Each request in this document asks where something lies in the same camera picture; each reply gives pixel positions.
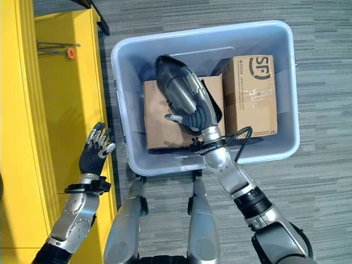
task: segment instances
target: robot leg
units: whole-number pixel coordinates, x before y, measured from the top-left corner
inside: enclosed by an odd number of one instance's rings
[[[187,257],[191,264],[220,264],[220,244],[215,218],[206,199],[201,177],[193,183],[193,196],[189,199],[191,215]]]
[[[128,200],[114,219],[105,246],[105,264],[130,264],[139,259],[139,218],[148,214],[143,184],[142,178],[132,183]]]

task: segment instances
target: gray carpet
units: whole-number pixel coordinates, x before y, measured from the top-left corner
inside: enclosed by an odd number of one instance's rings
[[[352,259],[352,1],[145,1],[95,0],[111,36],[101,38],[109,124],[117,151],[114,174],[119,202],[134,174],[123,144],[110,53],[139,35],[278,19],[294,33],[301,144],[288,159],[247,165],[267,196],[303,228],[320,264]],[[35,13],[78,9],[68,0],[35,0]],[[259,263],[251,232],[217,179],[204,173],[217,219],[222,263]],[[190,174],[149,178],[150,214],[141,220],[140,255],[185,255]]]

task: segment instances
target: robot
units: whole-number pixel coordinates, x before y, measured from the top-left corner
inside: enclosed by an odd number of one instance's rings
[[[170,56],[158,57],[155,67],[158,87],[174,112],[165,115],[165,118],[184,125],[189,133],[195,135],[190,149],[203,157],[207,169],[217,176],[225,193],[243,214],[248,227],[254,232],[252,244],[261,263],[316,264],[307,236],[283,216],[238,163],[251,136],[251,127],[230,136],[222,136],[218,128],[221,114],[204,82],[184,63]],[[65,189],[69,197],[63,213],[33,264],[68,263],[89,234],[99,196],[110,189],[110,184],[100,174],[115,144],[105,143],[110,130],[101,136],[104,126],[97,123],[86,140],[79,161],[82,173],[79,184],[72,184]],[[243,144],[234,156],[227,146],[245,133]],[[202,135],[203,142],[199,142],[197,135]],[[193,196],[188,203],[191,220],[186,257],[140,258],[139,220],[149,212],[144,191],[145,178],[140,177],[132,183],[128,199],[113,222],[104,250],[104,263],[219,264],[221,251],[215,218],[201,178],[201,171],[194,171]]]

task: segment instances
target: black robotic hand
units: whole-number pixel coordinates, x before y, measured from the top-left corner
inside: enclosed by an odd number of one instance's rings
[[[106,144],[111,132],[110,128],[106,129],[104,135],[101,136],[104,128],[105,123],[98,122],[89,133],[79,159],[81,173],[92,173],[100,176],[106,157],[115,149],[115,143],[108,142]]]

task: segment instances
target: black cable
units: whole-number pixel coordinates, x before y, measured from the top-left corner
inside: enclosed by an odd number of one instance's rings
[[[247,127],[245,127],[245,128],[242,128],[241,130],[239,130],[239,132],[240,132],[240,131],[242,131],[241,135],[242,135],[243,133],[245,133],[245,132],[247,132],[247,134],[246,134],[245,140],[243,141],[243,143],[242,143],[240,149],[238,150],[238,152],[237,152],[237,154],[236,154],[235,162],[238,162],[238,160],[239,160],[239,158],[240,158],[240,156],[241,156],[241,154],[242,154],[243,149],[244,149],[245,146],[247,145],[248,140],[249,140],[249,138],[252,136],[252,133],[253,133],[253,129],[252,129],[251,126],[247,126]]]
[[[227,145],[229,145],[235,138],[239,137],[240,135],[243,135],[244,133],[247,133],[246,134],[246,138],[244,139],[240,149],[238,150],[237,154],[236,154],[236,158],[235,158],[235,161],[237,162],[239,157],[241,156],[241,153],[245,147],[245,145],[248,143],[248,140],[249,138],[251,137],[252,135],[252,132],[253,132],[253,129],[251,126],[246,126],[245,128],[242,128],[240,130],[238,130],[236,133],[232,134],[232,135],[226,135],[226,136],[223,136],[223,138],[230,138],[229,141],[227,141],[225,144],[223,145],[220,145],[220,146],[217,146],[215,148],[212,148],[210,150],[207,150],[206,152],[204,153],[201,153],[200,155],[201,156],[204,156],[205,154],[211,152],[211,151],[214,151],[214,150],[217,150],[217,149],[220,149],[222,147],[225,147]]]
[[[291,222],[290,222],[290,224],[296,230],[296,232],[302,237],[304,243],[306,243],[306,246],[308,249],[308,257],[310,257],[312,259],[313,258],[313,248],[312,248],[312,244],[310,244],[309,238],[303,232],[303,229],[299,229],[297,226],[295,226]]]

